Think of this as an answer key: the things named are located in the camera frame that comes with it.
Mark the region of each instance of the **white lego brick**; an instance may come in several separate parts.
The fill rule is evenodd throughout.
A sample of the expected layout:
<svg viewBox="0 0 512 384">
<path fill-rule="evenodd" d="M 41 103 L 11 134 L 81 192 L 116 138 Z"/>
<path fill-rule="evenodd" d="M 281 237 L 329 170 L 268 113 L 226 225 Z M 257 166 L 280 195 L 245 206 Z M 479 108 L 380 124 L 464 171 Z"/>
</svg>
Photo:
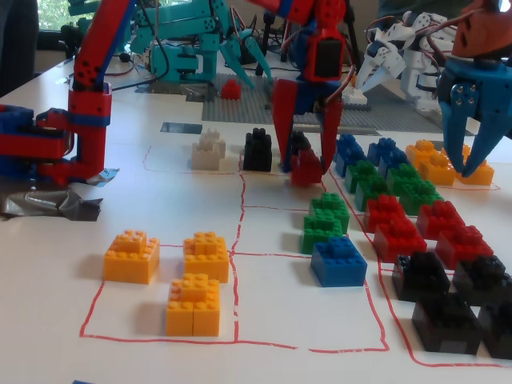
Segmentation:
<svg viewBox="0 0 512 384">
<path fill-rule="evenodd" d="M 220 152 L 218 144 L 213 143 L 210 149 L 202 147 L 201 143 L 192 145 L 190 167 L 193 170 L 218 170 L 220 167 Z"/>
<path fill-rule="evenodd" d="M 348 86 L 343 91 L 343 101 L 345 104 L 359 104 L 365 106 L 368 103 L 368 99 L 361 90 L 356 90 L 352 86 Z"/>
</svg>

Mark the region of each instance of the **lego brick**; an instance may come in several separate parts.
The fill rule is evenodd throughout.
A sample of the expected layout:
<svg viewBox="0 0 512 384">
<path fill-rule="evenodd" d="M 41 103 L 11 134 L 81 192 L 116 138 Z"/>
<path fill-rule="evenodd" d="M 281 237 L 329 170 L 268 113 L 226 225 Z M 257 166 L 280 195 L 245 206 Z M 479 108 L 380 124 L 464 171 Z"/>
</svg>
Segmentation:
<svg viewBox="0 0 512 384">
<path fill-rule="evenodd" d="M 478 256 L 490 258 L 494 255 L 493 250 L 484 242 L 482 234 L 474 226 L 442 230 L 435 252 L 449 270 L 454 270 L 458 262 L 472 262 Z"/>
<path fill-rule="evenodd" d="M 416 302 L 445 294 L 450 280 L 441 262 L 432 252 L 414 252 L 410 258 L 398 256 L 394 264 L 393 285 L 398 300 Z"/>
<path fill-rule="evenodd" d="M 359 160 L 366 160 L 366 156 L 359 144 L 354 143 L 347 148 L 342 148 L 344 152 L 336 154 L 336 172 L 344 178 L 348 166 L 355 166 Z"/>
<path fill-rule="evenodd" d="M 461 174 L 456 174 L 457 180 L 462 184 L 470 186 L 490 186 L 493 183 L 494 169 L 484 162 L 477 170 L 468 178 L 464 178 Z"/>
<path fill-rule="evenodd" d="M 301 253 L 312 254 L 313 245 L 317 242 L 328 242 L 330 238 L 342 236 L 342 225 L 334 220 L 332 230 L 324 230 L 319 227 L 314 218 L 304 221 L 304 231 L 302 232 Z"/>
<path fill-rule="evenodd" d="M 217 337 L 220 326 L 219 284 L 217 280 L 208 282 L 204 302 L 194 304 L 194 336 Z"/>
<path fill-rule="evenodd" d="M 366 212 L 366 202 L 376 200 L 381 194 L 390 194 L 386 180 L 379 174 L 358 183 L 355 190 L 355 206 L 361 212 Z"/>
<path fill-rule="evenodd" d="M 489 355 L 512 360 L 512 302 L 484 306 L 478 313 L 478 322 Z"/>
<path fill-rule="evenodd" d="M 392 218 L 406 218 L 402 206 L 395 196 L 381 194 L 376 200 L 368 200 L 363 219 L 366 232 L 375 233 L 378 224 L 387 224 Z"/>
<path fill-rule="evenodd" d="M 218 238 L 214 232 L 198 232 L 194 238 L 183 242 L 183 257 L 186 274 L 207 274 L 208 279 L 227 283 L 230 260 L 224 238 Z"/>
<path fill-rule="evenodd" d="M 252 134 L 246 134 L 243 169 L 261 172 L 272 170 L 272 139 L 264 128 L 254 128 Z"/>
<path fill-rule="evenodd" d="M 455 181 L 455 169 L 442 154 L 433 154 L 427 160 L 420 160 L 418 172 L 423 180 L 436 186 L 452 186 Z"/>
<path fill-rule="evenodd" d="M 421 179 L 421 176 L 411 164 L 400 164 L 398 168 L 388 171 L 386 183 L 392 194 L 400 196 L 405 185 Z"/>
<path fill-rule="evenodd" d="M 397 143 L 390 138 L 380 138 L 378 143 L 372 142 L 368 148 L 368 161 L 378 166 L 381 157 L 389 156 L 392 150 L 396 149 Z"/>
<path fill-rule="evenodd" d="M 160 263 L 160 241 L 141 231 L 116 237 L 103 258 L 103 278 L 112 282 L 149 284 Z"/>
<path fill-rule="evenodd" d="M 208 291 L 207 274 L 184 274 L 182 280 L 183 302 L 204 302 Z"/>
<path fill-rule="evenodd" d="M 395 262 L 399 255 L 426 252 L 426 242 L 408 219 L 391 219 L 375 229 L 374 249 L 383 262 Z"/>
<path fill-rule="evenodd" d="M 320 208 L 323 210 L 342 210 L 346 209 L 345 202 L 341 200 L 338 194 L 328 194 L 324 192 L 320 198 L 312 198 L 310 203 L 311 208 Z"/>
<path fill-rule="evenodd" d="M 394 148 L 389 154 L 381 157 L 378 163 L 378 173 L 387 178 L 388 171 L 397 169 L 400 164 L 409 164 L 409 159 L 403 150 Z"/>
<path fill-rule="evenodd" d="M 359 160 L 355 166 L 348 166 L 345 175 L 345 188 L 350 194 L 355 194 L 358 182 L 376 174 L 377 170 L 371 162 Z"/>
<path fill-rule="evenodd" d="M 512 278 L 496 256 L 459 262 L 452 279 L 457 292 L 470 306 L 512 302 Z"/>
<path fill-rule="evenodd" d="M 166 315 L 167 336 L 194 335 L 194 304 L 192 302 L 168 302 Z"/>
<path fill-rule="evenodd" d="M 427 352 L 476 354 L 482 340 L 476 316 L 458 294 L 421 298 L 413 324 Z"/>
<path fill-rule="evenodd" d="M 234 78 L 229 79 L 221 89 L 221 98 L 228 100 L 240 100 L 242 88 Z"/>
<path fill-rule="evenodd" d="M 423 238 L 438 240 L 442 230 L 464 226 L 451 202 L 437 200 L 432 206 L 421 206 L 416 220 L 416 227 Z"/>
<path fill-rule="evenodd" d="M 293 186 L 310 186 L 322 181 L 322 163 L 313 150 L 301 150 L 298 156 L 292 156 L 291 167 Z"/>
<path fill-rule="evenodd" d="M 192 170 L 218 170 L 221 159 L 220 145 L 216 140 L 206 139 L 203 135 L 199 139 L 199 144 L 192 144 L 190 168 Z"/>
<path fill-rule="evenodd" d="M 434 144 L 428 140 L 418 140 L 416 145 L 406 147 L 407 158 L 416 169 L 421 160 L 428 160 L 430 156 L 437 153 Z"/>
<path fill-rule="evenodd" d="M 462 148 L 462 156 L 464 157 L 464 162 L 470 156 L 470 153 L 471 153 L 471 147 L 468 146 L 467 144 L 464 144 L 464 147 Z M 444 148 L 441 148 L 441 154 L 448 157 L 448 154 L 446 153 Z"/>
<path fill-rule="evenodd" d="M 366 261 L 346 237 L 314 244 L 311 269 L 323 287 L 363 286 L 366 268 Z"/>
<path fill-rule="evenodd" d="M 418 216 L 420 206 L 431 206 L 437 200 L 443 200 L 443 198 L 435 190 L 434 184 L 419 179 L 403 186 L 403 192 L 398 201 L 406 214 Z"/>
</svg>

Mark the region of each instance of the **white table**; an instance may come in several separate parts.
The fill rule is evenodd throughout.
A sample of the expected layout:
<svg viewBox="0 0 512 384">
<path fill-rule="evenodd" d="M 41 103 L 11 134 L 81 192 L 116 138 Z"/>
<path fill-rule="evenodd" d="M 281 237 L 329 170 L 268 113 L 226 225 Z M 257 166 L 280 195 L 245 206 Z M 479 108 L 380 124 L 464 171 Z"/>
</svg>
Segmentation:
<svg viewBox="0 0 512 384">
<path fill-rule="evenodd" d="M 116 62 L 109 71 L 121 69 Z M 71 63 L 57 66 L 0 102 L 36 113 L 66 108 L 67 85 L 59 79 L 71 72 Z M 133 72 L 109 80 L 119 85 L 134 77 Z M 252 125 L 202 122 L 202 105 L 184 96 L 122 90 L 113 100 L 106 166 L 121 171 L 103 188 L 73 185 L 84 198 L 104 198 L 98 221 L 0 223 L 0 382 L 510 380 L 510 370 L 479 366 L 512 366 L 490 359 L 483 346 L 476 358 L 422 351 L 410 321 L 414 305 L 396 300 L 392 265 L 377 262 L 353 215 L 349 235 L 368 261 L 366 288 L 319 288 L 310 261 L 298 254 L 298 241 L 309 201 L 323 189 L 291 188 L 278 172 L 277 155 L 270 175 L 240 171 L 240 151 Z M 198 136 L 161 133 L 163 122 L 219 130 L 227 143 L 220 171 L 191 172 L 188 161 Z M 277 154 L 273 127 L 264 127 Z M 442 140 L 440 134 L 385 135 L 403 149 L 420 138 Z M 318 135 L 308 137 L 318 150 Z M 377 139 L 357 137 L 364 148 Z M 457 183 L 438 190 L 512 269 L 506 241 L 512 223 L 509 149 L 504 142 L 491 156 L 496 169 L 491 188 Z M 354 196 L 334 171 L 323 185 L 354 206 Z M 166 245 L 160 270 L 149 286 L 103 284 L 102 254 L 116 234 L 129 228 Z M 232 273 L 222 286 L 219 338 L 193 339 L 204 345 L 175 342 L 165 337 L 162 324 L 169 282 L 182 272 L 179 245 L 194 232 L 208 230 L 234 249 L 237 284 Z"/>
</svg>

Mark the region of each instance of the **wire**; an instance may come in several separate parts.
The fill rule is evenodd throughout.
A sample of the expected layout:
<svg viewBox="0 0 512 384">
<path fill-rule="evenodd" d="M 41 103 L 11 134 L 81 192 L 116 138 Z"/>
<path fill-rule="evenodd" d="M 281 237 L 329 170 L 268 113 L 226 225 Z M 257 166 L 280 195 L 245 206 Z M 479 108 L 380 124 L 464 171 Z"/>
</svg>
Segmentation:
<svg viewBox="0 0 512 384">
<path fill-rule="evenodd" d="M 399 23 L 403 24 L 403 20 L 397 18 L 396 16 L 385 16 L 383 18 L 378 18 L 377 20 L 375 20 L 371 24 L 369 24 L 368 28 L 366 28 L 365 36 L 366 36 L 366 40 L 368 41 L 368 43 L 371 43 L 371 40 L 368 37 L 368 32 L 370 31 L 371 27 L 374 26 L 375 24 L 377 24 L 378 22 L 384 22 L 386 20 L 395 20 L 395 21 L 398 21 Z"/>
<path fill-rule="evenodd" d="M 286 39 L 283 43 L 282 43 L 282 46 L 281 46 L 281 52 L 284 52 L 286 50 L 286 48 L 288 48 L 288 46 L 291 44 L 291 42 L 293 40 L 295 40 L 295 38 L 298 36 L 298 34 L 300 34 L 301 32 L 303 32 L 306 28 L 300 28 L 298 30 L 296 30 L 295 32 L 293 32 L 289 37 L 288 39 Z"/>
<path fill-rule="evenodd" d="M 146 12 L 146 8 L 144 7 L 144 5 L 142 4 L 142 0 L 137 0 L 139 6 L 141 7 L 141 10 L 142 12 L 144 13 L 144 17 L 146 18 L 147 22 L 148 22 L 148 27 L 151 29 L 151 33 L 154 34 L 154 28 L 153 28 L 153 24 L 151 24 L 150 22 L 150 18 L 148 17 L 147 15 L 147 12 Z M 158 80 L 160 80 L 161 78 L 164 78 L 168 73 L 169 73 L 169 70 L 170 70 L 170 63 L 169 63 L 169 58 L 167 57 L 167 53 L 165 52 L 165 50 L 163 49 L 163 46 L 162 46 L 162 42 L 160 41 L 160 39 L 158 38 L 158 36 L 156 34 L 154 34 L 155 38 L 156 38 L 156 41 L 158 43 L 158 46 L 160 47 L 160 49 L 162 50 L 162 54 L 163 54 L 163 58 L 164 60 L 166 61 L 166 71 L 161 74 L 160 76 L 157 76 L 157 77 L 154 77 L 154 78 L 151 78 L 150 80 L 145 80 L 143 82 L 136 82 L 134 84 L 129 84 L 128 86 L 118 86 L 116 88 L 113 88 L 112 91 L 114 92 L 115 90 L 125 90 L 126 88 L 131 88 L 133 86 L 143 86 L 145 84 L 152 84 L 154 82 L 157 82 Z"/>
<path fill-rule="evenodd" d="M 354 56 L 352 53 L 352 49 L 349 47 L 348 44 L 345 44 L 345 50 L 349 55 L 349 61 L 350 61 L 350 71 L 348 75 L 346 76 L 345 81 L 339 86 L 339 88 L 336 89 L 335 92 L 332 93 L 331 96 L 329 96 L 326 100 L 326 106 L 328 106 L 333 100 L 339 97 L 340 94 L 345 90 L 345 88 L 348 87 L 350 82 L 352 81 L 352 77 L 355 74 L 355 64 L 354 64 Z"/>
<path fill-rule="evenodd" d="M 105 74 L 105 76 L 110 76 L 110 77 L 114 78 L 117 76 L 124 76 L 125 74 L 130 73 L 132 70 L 135 69 L 135 63 L 134 63 L 133 59 L 130 59 L 129 62 L 131 62 L 131 67 L 128 70 L 125 70 L 124 72 L 119 72 L 119 73 Z"/>
</svg>

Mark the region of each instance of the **green lego brick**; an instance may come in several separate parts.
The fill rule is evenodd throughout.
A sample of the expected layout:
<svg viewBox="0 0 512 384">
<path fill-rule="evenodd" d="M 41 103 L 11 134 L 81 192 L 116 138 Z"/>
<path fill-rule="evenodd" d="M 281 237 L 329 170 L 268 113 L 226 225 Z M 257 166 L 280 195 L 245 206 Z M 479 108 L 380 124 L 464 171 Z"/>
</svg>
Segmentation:
<svg viewBox="0 0 512 384">
<path fill-rule="evenodd" d="M 444 200 L 434 184 L 425 180 L 412 180 L 403 186 L 398 200 L 406 214 L 418 216 L 420 206 L 431 206 L 436 200 Z"/>
<path fill-rule="evenodd" d="M 313 245 L 317 242 L 327 242 L 330 238 L 342 236 L 342 225 L 336 221 L 332 230 L 320 230 L 317 228 L 306 228 L 302 233 L 301 253 L 313 254 Z"/>
<path fill-rule="evenodd" d="M 320 198 L 311 199 L 310 210 L 311 208 L 320 208 L 322 210 L 339 210 L 344 205 L 345 203 L 341 200 L 339 195 L 324 193 Z"/>
<path fill-rule="evenodd" d="M 332 217 L 334 220 L 337 220 L 342 225 L 342 232 L 343 234 L 346 234 L 349 228 L 349 220 L 350 220 L 350 214 L 348 209 L 346 208 L 345 203 L 342 204 L 341 209 L 339 210 L 323 210 L 320 208 L 310 208 L 310 216 L 313 218 L 322 218 L 325 217 L 327 214 L 330 214 L 330 217 Z"/>
<path fill-rule="evenodd" d="M 418 171 L 411 164 L 400 164 L 399 168 L 389 170 L 386 182 L 388 190 L 395 196 L 400 196 L 405 185 L 421 179 Z"/>
<path fill-rule="evenodd" d="M 359 160 L 355 166 L 348 166 L 345 175 L 345 188 L 350 194 L 355 194 L 358 183 L 377 174 L 375 166 L 366 160 Z"/>
<path fill-rule="evenodd" d="M 366 202 L 377 199 L 381 194 L 391 194 L 387 188 L 386 180 L 378 174 L 372 178 L 358 183 L 355 191 L 355 206 L 361 212 L 366 211 Z"/>
</svg>

